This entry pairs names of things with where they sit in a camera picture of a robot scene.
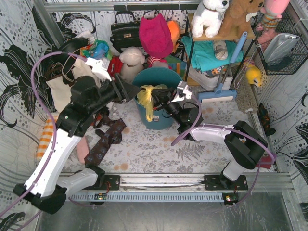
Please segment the yellow trash bag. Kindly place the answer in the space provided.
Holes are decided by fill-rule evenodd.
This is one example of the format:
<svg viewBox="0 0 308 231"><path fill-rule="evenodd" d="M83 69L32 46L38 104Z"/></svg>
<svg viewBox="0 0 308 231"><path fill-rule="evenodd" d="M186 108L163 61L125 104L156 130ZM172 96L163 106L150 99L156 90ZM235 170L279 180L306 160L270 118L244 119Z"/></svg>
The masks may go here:
<svg viewBox="0 0 308 231"><path fill-rule="evenodd" d="M141 91L137 94L137 102L146 109L146 120L148 122L153 121L153 111L154 111L154 102L152 98L152 91L155 89L166 89L167 86L164 84L159 84L157 86L152 85L143 85L141 86Z"/></svg>

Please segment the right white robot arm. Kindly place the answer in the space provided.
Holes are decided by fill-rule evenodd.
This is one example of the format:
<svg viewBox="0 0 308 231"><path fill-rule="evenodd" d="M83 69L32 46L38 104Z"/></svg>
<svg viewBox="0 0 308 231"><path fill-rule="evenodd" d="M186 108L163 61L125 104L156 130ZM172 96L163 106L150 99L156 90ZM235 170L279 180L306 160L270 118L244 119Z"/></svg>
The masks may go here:
<svg viewBox="0 0 308 231"><path fill-rule="evenodd" d="M268 147L251 126L241 120L227 126L204 124L200 104L195 104L193 108L184 108L179 104L191 98L188 88L154 89L151 97L154 110L164 110L179 125L179 140L210 141L228 148L233 159L220 174L204 177L203 184L207 190L248 189L243 173L262 165L260 160Z"/></svg>

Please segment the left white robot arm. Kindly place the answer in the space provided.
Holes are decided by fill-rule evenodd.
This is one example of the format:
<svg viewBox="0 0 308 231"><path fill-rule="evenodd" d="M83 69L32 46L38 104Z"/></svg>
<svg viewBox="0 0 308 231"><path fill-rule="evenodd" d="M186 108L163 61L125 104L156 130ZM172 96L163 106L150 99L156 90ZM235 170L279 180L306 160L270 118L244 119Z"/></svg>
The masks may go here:
<svg viewBox="0 0 308 231"><path fill-rule="evenodd" d="M126 83L120 74L105 80L101 87L90 76L79 77L71 88L70 103L59 114L52 141L40 163L30 178L24 184L17 184L13 192L39 210L54 214L71 195L88 187L106 186L105 171L93 162L68 178L61 180L59 176L72 150L94 122L94 114L110 102L129 102L139 91L140 87Z"/></svg>

